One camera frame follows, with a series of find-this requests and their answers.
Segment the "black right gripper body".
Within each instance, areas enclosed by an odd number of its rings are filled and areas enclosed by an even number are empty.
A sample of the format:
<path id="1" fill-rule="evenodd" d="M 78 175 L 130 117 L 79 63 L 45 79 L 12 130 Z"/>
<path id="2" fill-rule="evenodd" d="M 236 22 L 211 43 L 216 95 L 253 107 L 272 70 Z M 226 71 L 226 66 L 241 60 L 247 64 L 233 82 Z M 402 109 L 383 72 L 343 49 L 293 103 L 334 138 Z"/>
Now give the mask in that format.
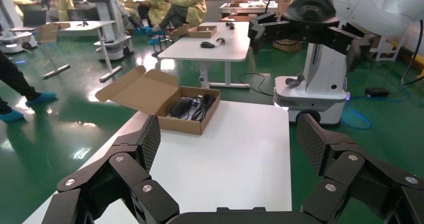
<path id="1" fill-rule="evenodd" d="M 289 38 L 316 44 L 323 44 L 327 28 L 338 22 L 333 0 L 292 0 L 284 17 Z"/>

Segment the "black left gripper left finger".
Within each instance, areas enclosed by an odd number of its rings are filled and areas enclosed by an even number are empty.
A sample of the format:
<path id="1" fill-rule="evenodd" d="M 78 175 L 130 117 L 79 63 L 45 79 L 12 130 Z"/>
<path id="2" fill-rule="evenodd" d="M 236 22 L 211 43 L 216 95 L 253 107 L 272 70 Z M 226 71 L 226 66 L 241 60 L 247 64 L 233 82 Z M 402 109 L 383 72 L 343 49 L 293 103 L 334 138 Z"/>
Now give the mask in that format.
<path id="1" fill-rule="evenodd" d="M 150 175 L 161 142 L 158 117 L 146 115 L 141 124 L 58 183 L 43 223 L 92 224 L 117 200 L 140 224 L 165 224 L 179 214 L 177 202 Z"/>

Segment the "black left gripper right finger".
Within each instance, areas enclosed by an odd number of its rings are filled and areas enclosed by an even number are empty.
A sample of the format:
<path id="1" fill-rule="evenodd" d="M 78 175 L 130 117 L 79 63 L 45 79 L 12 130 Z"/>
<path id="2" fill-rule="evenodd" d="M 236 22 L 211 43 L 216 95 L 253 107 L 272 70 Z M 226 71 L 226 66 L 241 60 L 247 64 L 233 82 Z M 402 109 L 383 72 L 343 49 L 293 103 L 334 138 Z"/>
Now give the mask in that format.
<path id="1" fill-rule="evenodd" d="M 326 130 L 310 114 L 297 121 L 297 141 L 321 180 L 301 211 L 321 224 L 334 224 L 350 199 L 386 224 L 424 221 L 424 181 L 367 153 L 348 135 Z"/>

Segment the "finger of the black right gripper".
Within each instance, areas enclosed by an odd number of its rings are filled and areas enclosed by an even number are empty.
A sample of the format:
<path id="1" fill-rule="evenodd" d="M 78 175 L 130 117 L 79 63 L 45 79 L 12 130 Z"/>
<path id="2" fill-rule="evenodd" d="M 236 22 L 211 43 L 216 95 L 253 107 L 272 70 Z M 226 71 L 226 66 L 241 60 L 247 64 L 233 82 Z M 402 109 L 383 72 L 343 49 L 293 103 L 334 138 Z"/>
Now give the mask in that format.
<path id="1" fill-rule="evenodd" d="M 366 40 L 337 27 L 328 27 L 327 32 L 327 46 L 345 55 L 347 71 L 354 71 L 366 57 Z"/>
<path id="2" fill-rule="evenodd" d="M 265 13 L 249 21 L 248 37 L 253 52 L 259 52 L 264 41 L 275 41 L 288 37 L 291 22 L 278 21 L 276 13 Z"/>

